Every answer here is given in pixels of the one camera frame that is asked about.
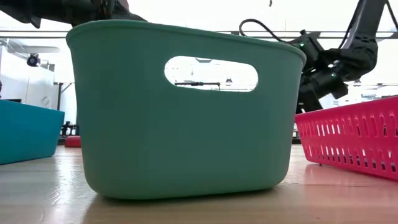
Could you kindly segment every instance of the pink mesh basket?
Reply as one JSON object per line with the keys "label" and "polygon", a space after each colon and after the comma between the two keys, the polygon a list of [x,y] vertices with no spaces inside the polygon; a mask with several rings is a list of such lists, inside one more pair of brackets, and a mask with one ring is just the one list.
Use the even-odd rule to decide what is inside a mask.
{"label": "pink mesh basket", "polygon": [[398,97],[298,114],[308,161],[398,180]]}

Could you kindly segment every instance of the mint green bin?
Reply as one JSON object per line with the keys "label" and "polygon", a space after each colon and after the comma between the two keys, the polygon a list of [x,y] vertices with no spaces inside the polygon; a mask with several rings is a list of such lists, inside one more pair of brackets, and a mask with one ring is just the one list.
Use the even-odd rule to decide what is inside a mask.
{"label": "mint green bin", "polygon": [[[83,24],[67,42],[85,176],[100,195],[223,194],[268,189],[284,179],[305,63],[299,49],[137,21]],[[257,87],[174,86],[164,70],[175,56],[250,64]]]}

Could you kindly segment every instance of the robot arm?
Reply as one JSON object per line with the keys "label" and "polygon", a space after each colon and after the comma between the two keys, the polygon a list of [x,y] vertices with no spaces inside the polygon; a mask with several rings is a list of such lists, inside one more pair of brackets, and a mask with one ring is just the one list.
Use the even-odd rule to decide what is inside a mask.
{"label": "robot arm", "polygon": [[41,19],[72,26],[101,19],[146,21],[126,6],[126,0],[0,0],[0,11],[36,28],[40,28]]}
{"label": "robot arm", "polygon": [[387,0],[359,0],[350,22],[349,36],[337,49],[324,50],[317,37],[320,33],[301,36],[290,43],[307,55],[298,94],[296,113],[322,109],[320,98],[348,94],[344,82],[361,78],[377,63],[376,33]]}

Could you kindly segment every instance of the basket rim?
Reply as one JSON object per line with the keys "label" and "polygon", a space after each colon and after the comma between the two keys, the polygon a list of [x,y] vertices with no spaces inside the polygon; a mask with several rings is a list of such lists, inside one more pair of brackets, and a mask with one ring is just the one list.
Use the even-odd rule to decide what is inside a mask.
{"label": "basket rim", "polygon": [[281,43],[281,42],[271,42],[266,40],[259,40],[251,37],[241,37],[237,35],[231,34],[222,34],[218,32],[212,32],[207,30],[200,30],[200,29],[192,29],[186,27],[179,27],[179,26],[170,26],[170,25],[163,25],[163,24],[154,24],[151,22],[142,22],[142,21],[129,21],[129,20],[121,20],[121,19],[113,19],[113,20],[106,20],[106,21],[92,21],[87,22],[81,25],[78,25],[71,29],[67,36],[66,41],[69,45],[70,40],[72,37],[81,34],[83,32],[93,30],[93,29],[104,29],[105,27],[130,27],[130,28],[140,28],[140,29],[152,29],[152,30],[163,30],[167,32],[174,32],[180,34],[190,34],[190,35],[201,35],[205,37],[211,38],[218,38],[218,39],[226,39],[226,40],[234,40],[238,42],[246,42],[247,44],[256,44],[266,47],[273,47],[279,48],[282,50],[290,51],[296,55],[298,55],[303,63],[305,64],[307,57],[305,56],[304,52],[300,49],[297,49],[291,45]]}

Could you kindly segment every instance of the cable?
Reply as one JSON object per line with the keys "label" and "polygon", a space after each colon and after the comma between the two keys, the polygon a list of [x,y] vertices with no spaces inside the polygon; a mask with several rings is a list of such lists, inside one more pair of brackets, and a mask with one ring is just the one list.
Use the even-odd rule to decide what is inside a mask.
{"label": "cable", "polygon": [[348,24],[347,31],[346,31],[346,33],[345,33],[345,35],[344,35],[344,37],[343,37],[343,40],[341,41],[340,45],[338,46],[339,49],[341,49],[341,48],[343,47],[344,43],[346,42],[346,40],[347,40],[347,38],[348,38],[348,34],[349,34],[351,28],[353,27],[354,22],[355,22],[355,20],[356,20],[356,18],[357,18],[357,16],[358,16],[358,11],[359,11],[359,7],[357,7],[357,8],[355,9],[355,11],[354,11],[354,14],[353,14],[353,16],[352,16],[352,18],[351,18],[351,21],[350,21],[349,24]]}
{"label": "cable", "polygon": [[275,34],[274,34],[274,32],[272,31],[272,30],[270,30],[270,28],[268,28],[265,24],[263,24],[262,22],[260,22],[259,20],[257,20],[257,19],[245,19],[245,20],[243,20],[241,23],[240,23],[240,25],[239,25],[239,33],[242,35],[242,36],[244,36],[244,37],[247,37],[247,35],[243,32],[243,30],[242,30],[242,26],[245,24],[245,23],[248,23],[248,22],[254,22],[254,23],[256,23],[256,24],[259,24],[262,28],[264,28],[266,31],[268,31],[269,33],[270,33],[270,35],[273,37],[273,38],[275,38],[275,40],[278,40],[279,42],[283,42],[283,43],[286,43],[286,44],[290,44],[291,45],[291,43],[289,43],[289,42],[287,42],[287,41],[284,41],[284,40],[282,40],[281,38],[279,38],[278,36],[276,36]]}
{"label": "cable", "polygon": [[388,11],[390,12],[390,16],[391,16],[392,22],[394,23],[394,25],[396,27],[396,30],[398,31],[398,22],[397,22],[397,19],[396,19],[395,15],[394,15],[394,12],[392,11],[392,8],[391,8],[391,5],[390,5],[390,1],[387,0],[386,4],[387,4]]}

